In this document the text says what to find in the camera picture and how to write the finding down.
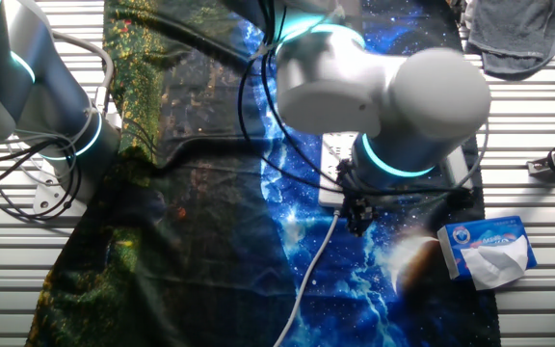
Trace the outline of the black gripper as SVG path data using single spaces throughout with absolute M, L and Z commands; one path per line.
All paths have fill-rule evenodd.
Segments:
M 347 229 L 356 237 L 363 235 L 379 216 L 376 207 L 365 196 L 356 193 L 344 193 L 340 214 L 347 218 Z

